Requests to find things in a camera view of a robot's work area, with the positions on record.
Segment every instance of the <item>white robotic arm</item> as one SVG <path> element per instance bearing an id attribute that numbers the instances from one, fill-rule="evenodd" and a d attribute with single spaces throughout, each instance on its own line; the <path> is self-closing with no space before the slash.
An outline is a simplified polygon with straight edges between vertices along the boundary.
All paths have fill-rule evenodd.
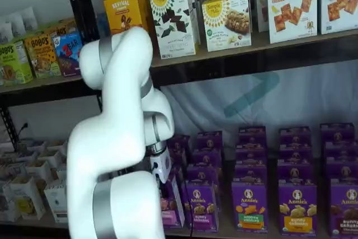
<path id="1" fill-rule="evenodd" d="M 170 105 L 150 79 L 152 56 L 149 35 L 139 27 L 89 43 L 81 51 L 82 77 L 91 88 L 102 89 L 103 112 L 80 122 L 68 143 L 72 238 L 164 238 L 152 174 L 140 171 L 97 182 L 102 174 L 137 164 L 145 146 L 160 144 L 174 133 Z M 159 161 L 166 163 L 168 152 L 161 148 L 157 155 L 164 153 Z M 164 182 L 167 174 L 160 163 L 154 173 Z"/>

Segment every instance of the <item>simple mills almond flour crackers box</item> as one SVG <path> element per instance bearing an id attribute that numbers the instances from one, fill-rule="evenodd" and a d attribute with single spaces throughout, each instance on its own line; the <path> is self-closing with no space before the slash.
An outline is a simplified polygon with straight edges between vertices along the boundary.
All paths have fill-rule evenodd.
<path id="1" fill-rule="evenodd" d="M 270 42 L 317 35 L 317 0 L 268 0 Z"/>

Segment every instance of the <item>white packet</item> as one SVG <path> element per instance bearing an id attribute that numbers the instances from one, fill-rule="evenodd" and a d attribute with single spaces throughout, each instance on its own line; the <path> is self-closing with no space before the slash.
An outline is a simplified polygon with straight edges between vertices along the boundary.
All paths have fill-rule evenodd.
<path id="1" fill-rule="evenodd" d="M 14 12 L 6 16 L 6 22 L 11 23 L 12 33 L 14 37 L 23 36 L 26 34 L 25 26 L 19 12 Z"/>
<path id="2" fill-rule="evenodd" d="M 36 30 L 38 24 L 32 7 L 25 8 L 20 13 L 26 32 Z"/>
<path id="3" fill-rule="evenodd" d="M 4 22 L 0 24 L 0 44 L 4 45 L 9 43 L 13 39 L 13 34 L 11 30 L 11 23 Z"/>

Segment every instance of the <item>green box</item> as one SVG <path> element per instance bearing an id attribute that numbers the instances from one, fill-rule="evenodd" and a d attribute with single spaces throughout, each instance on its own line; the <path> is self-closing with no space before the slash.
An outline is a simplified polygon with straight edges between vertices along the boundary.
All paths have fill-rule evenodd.
<path id="1" fill-rule="evenodd" d="M 11 43 L 0 45 L 0 70 L 5 86 L 32 81 L 31 66 L 22 40 L 15 39 Z"/>

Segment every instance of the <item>yellow box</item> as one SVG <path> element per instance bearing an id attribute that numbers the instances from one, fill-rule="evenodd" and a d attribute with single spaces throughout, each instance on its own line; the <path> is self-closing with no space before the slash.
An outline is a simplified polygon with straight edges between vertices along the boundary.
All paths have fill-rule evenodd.
<path id="1" fill-rule="evenodd" d="M 148 31 L 143 0 L 105 0 L 104 5 L 113 35 L 133 26 L 140 26 Z"/>

